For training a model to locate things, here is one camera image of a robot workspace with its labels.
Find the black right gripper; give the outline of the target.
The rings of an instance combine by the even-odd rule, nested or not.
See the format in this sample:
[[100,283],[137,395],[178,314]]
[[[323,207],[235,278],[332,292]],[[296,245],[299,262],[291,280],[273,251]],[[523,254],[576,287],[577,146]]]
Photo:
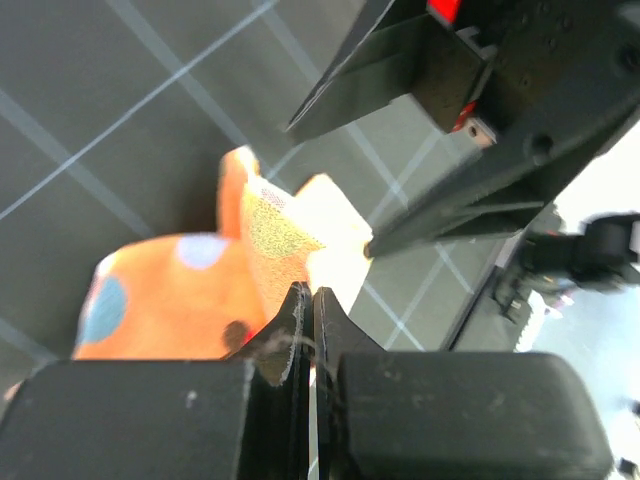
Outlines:
[[428,191],[479,200],[512,189],[555,198],[628,128],[639,106],[635,1],[466,1],[454,27],[430,19],[415,98],[445,131],[466,115],[494,145]]

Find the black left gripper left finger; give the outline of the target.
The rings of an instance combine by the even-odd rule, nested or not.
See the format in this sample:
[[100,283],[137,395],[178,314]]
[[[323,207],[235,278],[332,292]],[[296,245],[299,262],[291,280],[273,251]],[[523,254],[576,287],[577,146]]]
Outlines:
[[220,361],[66,361],[24,381],[1,422],[5,479],[303,479],[312,301]]

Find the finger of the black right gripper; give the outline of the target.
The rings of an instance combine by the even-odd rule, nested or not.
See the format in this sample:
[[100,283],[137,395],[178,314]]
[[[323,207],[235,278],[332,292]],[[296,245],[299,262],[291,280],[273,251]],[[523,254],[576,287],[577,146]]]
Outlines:
[[479,29],[429,1],[368,1],[287,133],[302,143],[410,95],[443,132],[462,128],[490,75]]
[[379,227],[364,254],[378,258],[423,243],[516,233],[547,204],[527,176],[514,168],[456,168]]

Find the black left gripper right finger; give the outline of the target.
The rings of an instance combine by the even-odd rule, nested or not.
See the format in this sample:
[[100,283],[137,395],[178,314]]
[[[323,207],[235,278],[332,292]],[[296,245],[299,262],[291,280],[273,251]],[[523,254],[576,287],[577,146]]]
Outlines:
[[589,392],[542,353],[387,351],[334,293],[313,299],[322,479],[603,479]]

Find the orange towel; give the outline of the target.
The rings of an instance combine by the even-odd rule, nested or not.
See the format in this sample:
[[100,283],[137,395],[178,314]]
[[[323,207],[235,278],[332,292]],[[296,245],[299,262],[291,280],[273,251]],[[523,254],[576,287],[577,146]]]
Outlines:
[[325,174],[289,194],[242,146],[221,162],[213,232],[126,245],[96,267],[76,360],[221,359],[278,313],[290,286],[327,287],[350,311],[372,231]]

